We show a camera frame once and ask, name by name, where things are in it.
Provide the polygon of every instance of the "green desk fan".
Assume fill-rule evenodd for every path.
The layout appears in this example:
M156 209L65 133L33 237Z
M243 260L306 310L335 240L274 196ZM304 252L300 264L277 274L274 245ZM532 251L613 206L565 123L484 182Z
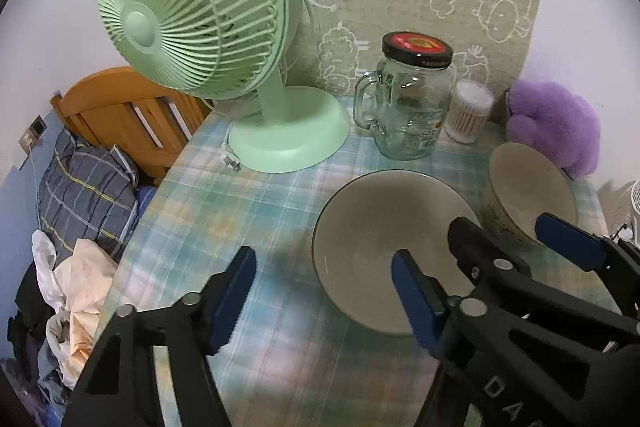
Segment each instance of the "green desk fan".
M226 100L256 90L228 141L247 168L291 172L340 148L350 118L327 92L285 87L280 59L303 0L98 0L107 32L131 66L162 86Z

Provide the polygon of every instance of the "ceramic bowl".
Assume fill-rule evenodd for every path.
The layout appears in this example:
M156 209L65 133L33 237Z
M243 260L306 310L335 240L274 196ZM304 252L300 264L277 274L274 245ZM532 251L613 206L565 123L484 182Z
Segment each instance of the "ceramic bowl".
M508 235L524 246L539 245L535 225L551 212L577 224L574 194L546 156L521 143L497 147L489 159L482 224L496 237Z
M373 330L411 334L391 280L391 259L406 248L449 295L473 289L449 251L458 216L478 223L449 185L413 171L380 171L341 188L318 218L313 258L318 278L346 315Z

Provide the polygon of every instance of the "plastic bag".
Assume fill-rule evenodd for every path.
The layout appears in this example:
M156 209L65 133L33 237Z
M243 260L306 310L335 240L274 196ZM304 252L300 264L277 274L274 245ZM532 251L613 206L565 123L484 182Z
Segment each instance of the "plastic bag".
M65 307L47 321L47 341L60 363L62 383L70 389L91 355L100 311L117 267L93 241L78 239L73 255L54 270Z
M51 306L56 313L60 313L65 306L65 294L58 280L53 274L56 265L56 249L53 243L42 230L36 230L31 235L31 251L36 265L36 279L44 301Z

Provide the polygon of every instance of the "table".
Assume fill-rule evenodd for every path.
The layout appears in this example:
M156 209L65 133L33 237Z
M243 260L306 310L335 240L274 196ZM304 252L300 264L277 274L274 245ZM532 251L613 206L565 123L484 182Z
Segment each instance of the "table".
M350 100L344 100L351 110ZM442 133L428 158L383 157L369 132L353 126L331 158L298 172L232 172L220 158L229 117L212 113L162 182L134 232L107 297L114 309L169 306L199 291L241 245L258 271L230 343L210 360L234 427L411 426L436 361L411 337L376 333L347 318L318 282L311 237L325 203L367 172L411 169L435 176L478 213L487 159L504 141L488 124L472 146ZM606 233L594 188L571 184L579 224ZM529 259L534 277L613 309L599 280L546 251ZM158 387L168 427L180 424L165 348L156 348Z

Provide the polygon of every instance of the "jar lid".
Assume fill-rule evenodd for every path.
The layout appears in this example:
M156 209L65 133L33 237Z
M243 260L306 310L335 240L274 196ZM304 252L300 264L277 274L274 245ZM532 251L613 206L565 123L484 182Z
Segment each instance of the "jar lid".
M453 50L446 43L414 32L392 32L382 37L382 52L388 58L419 68L441 70L453 60Z

